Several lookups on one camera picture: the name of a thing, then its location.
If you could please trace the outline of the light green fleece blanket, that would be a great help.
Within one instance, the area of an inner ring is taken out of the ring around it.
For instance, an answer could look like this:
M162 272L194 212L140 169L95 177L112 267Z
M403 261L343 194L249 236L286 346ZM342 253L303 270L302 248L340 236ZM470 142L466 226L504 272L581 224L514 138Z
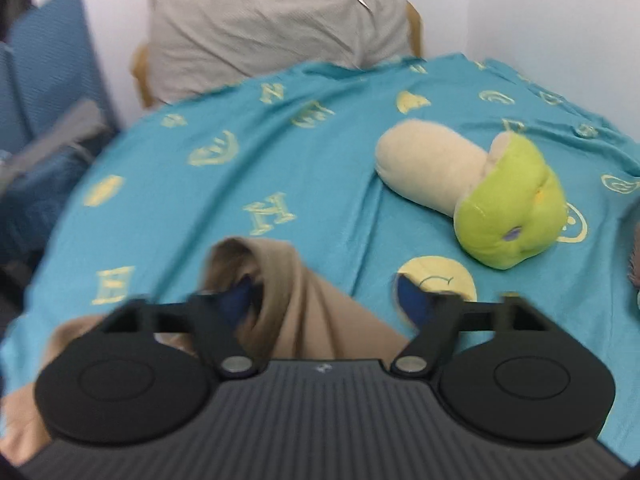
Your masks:
M625 211L622 222L623 256L626 282L630 287L632 304L639 309L639 200L635 198Z

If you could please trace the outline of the green beige plush toy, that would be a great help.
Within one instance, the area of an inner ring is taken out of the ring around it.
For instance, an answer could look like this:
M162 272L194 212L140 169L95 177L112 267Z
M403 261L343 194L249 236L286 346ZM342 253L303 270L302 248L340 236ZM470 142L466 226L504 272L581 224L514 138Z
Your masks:
M375 170L396 194L451 218L464 251L493 269L545 252L568 219L559 177L512 131L484 150L438 122L407 119L378 139Z

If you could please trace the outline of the tan printed t-shirt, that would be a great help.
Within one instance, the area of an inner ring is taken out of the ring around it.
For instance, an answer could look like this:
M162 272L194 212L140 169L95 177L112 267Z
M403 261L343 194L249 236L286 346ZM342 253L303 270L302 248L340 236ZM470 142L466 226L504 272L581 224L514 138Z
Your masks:
M305 266L294 247L280 240L229 237L212 247L200 289L231 292L242 278L255 286L247 307L227 307L223 316L251 358L381 360L387 367L408 344L373 313ZM59 325L43 351L40 370L106 314ZM20 466L51 442L34 397L34 383L1 399L1 453Z

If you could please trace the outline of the teal patterned bed sheet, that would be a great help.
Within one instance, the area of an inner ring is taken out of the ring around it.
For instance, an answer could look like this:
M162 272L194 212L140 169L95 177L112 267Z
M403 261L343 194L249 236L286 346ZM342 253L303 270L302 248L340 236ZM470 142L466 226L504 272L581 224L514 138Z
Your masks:
M432 120L482 148L503 130L532 140L558 175L568 220L558 242L495 271L458 245L451 221L386 188L378 138ZM56 326L130 296L190 295L226 237L291 243L303 262L403 335L392 284L416 257L461 263L480 300L517 292L595 353L616 398L601 432L639 457L639 308L627 278L639 219L639 148L513 68L460 54L373 70L306 63L161 108L121 134L79 183L27 307L1 347L8 390L31 382Z

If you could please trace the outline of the near blue covered chair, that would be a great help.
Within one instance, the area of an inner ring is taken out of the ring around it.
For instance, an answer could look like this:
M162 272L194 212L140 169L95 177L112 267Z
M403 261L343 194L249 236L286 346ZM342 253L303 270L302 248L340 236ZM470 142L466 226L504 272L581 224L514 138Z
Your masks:
M96 59L84 0L47 0L23 14L4 43L12 51L18 96L32 136L29 143L81 99L98 104L116 136L118 119ZM110 141L96 148L96 157ZM1 194L3 263L43 252L70 194L90 165L65 151Z

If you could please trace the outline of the grey folded cloth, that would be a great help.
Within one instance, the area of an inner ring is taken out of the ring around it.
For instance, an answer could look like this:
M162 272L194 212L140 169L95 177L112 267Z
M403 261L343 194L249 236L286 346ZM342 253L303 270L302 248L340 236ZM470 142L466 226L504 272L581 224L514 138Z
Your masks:
M115 131L98 104L89 99L77 101L43 135L6 162L1 163L1 194L21 177L26 177L57 154L70 151L87 165L96 159L96 148L111 140Z

